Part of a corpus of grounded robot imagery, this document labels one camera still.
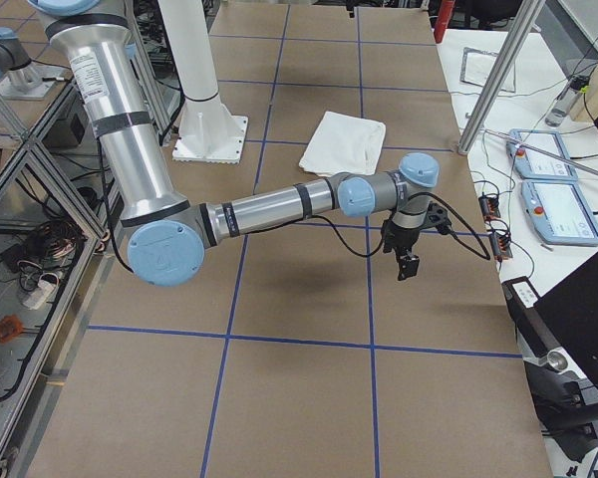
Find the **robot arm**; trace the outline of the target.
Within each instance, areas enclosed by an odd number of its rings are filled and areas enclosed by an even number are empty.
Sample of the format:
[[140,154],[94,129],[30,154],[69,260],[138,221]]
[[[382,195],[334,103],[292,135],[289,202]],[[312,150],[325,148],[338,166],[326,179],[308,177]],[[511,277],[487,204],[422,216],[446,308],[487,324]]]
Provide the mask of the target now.
[[185,163],[238,161],[247,131],[246,118],[232,115],[220,98],[202,5],[159,6],[182,88],[172,151],[157,137],[131,66],[124,3],[38,1],[35,9],[50,44],[70,63],[99,152],[121,191],[127,261],[137,277],[156,286],[183,284],[224,239],[323,218],[330,210],[349,217],[387,212],[379,249],[395,254],[400,279],[417,274],[414,245],[439,220],[432,198],[440,167],[432,156],[411,153],[392,171],[339,172],[223,203],[201,202]]

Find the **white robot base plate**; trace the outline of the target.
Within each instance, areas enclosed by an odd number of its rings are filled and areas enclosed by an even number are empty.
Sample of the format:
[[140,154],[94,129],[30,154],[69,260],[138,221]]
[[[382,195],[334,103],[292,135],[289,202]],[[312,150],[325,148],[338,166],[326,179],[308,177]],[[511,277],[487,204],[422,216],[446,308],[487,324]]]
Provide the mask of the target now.
[[235,164],[240,161],[248,128],[248,117],[229,115],[219,123],[202,113],[183,118],[172,158],[178,161]]

